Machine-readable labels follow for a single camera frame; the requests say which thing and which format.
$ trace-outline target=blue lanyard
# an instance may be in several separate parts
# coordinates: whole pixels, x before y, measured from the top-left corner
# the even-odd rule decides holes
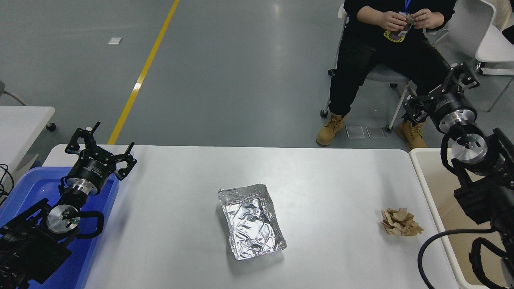
[[[405,10],[404,10],[404,12],[407,12],[407,8],[409,7],[410,3],[411,3],[411,0],[405,0]]]

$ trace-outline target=floor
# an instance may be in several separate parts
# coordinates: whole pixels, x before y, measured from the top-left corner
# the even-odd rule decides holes
[[[147,61],[173,0],[10,1],[0,10],[0,80],[29,105],[54,106],[57,130],[44,130],[29,153],[42,161],[78,127],[102,122],[107,143]],[[317,148],[342,23],[340,0],[182,0],[140,86],[116,144]],[[107,45],[123,37],[119,45]],[[452,62],[470,59],[439,47]],[[486,112],[509,77],[479,76],[466,93],[486,133],[514,139],[513,87]],[[398,97],[366,81],[347,125],[385,126]],[[0,105],[16,105],[7,97]],[[424,127],[430,147],[442,135]],[[403,149],[383,139],[337,136],[331,148]]]

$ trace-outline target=boot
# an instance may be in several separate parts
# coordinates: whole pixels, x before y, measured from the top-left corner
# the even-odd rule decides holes
[[[395,129],[396,134],[405,141],[407,149],[411,151],[417,148],[426,148],[427,144],[423,140],[423,132],[421,127],[426,122],[419,123],[412,126],[409,120],[402,121],[400,125]]]
[[[337,114],[330,113],[330,119],[325,124],[324,127],[318,133],[316,137],[316,143],[322,147],[326,147],[334,141],[336,134],[344,127],[344,119],[346,116],[342,117]]]

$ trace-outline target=brown paper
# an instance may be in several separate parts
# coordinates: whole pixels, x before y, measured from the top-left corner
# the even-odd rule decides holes
[[[382,210],[382,226],[389,235],[415,236],[423,231],[423,228],[414,221],[414,215],[407,212],[407,208],[398,211],[391,208]]]

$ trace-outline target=blue bin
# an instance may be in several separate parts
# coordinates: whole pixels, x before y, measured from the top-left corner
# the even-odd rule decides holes
[[[50,206],[59,200],[61,178],[71,170],[69,167],[38,167],[29,170],[16,184],[11,194],[0,208],[0,226],[28,209],[43,198]],[[107,223],[114,199],[118,193],[118,179],[111,175],[98,195],[89,196],[83,211],[100,211]],[[96,218],[84,219],[79,223],[81,233],[91,233],[96,229]],[[95,249],[102,234],[93,239],[75,239],[69,245],[71,256],[44,284],[30,281],[31,289],[82,289],[91,269]]]

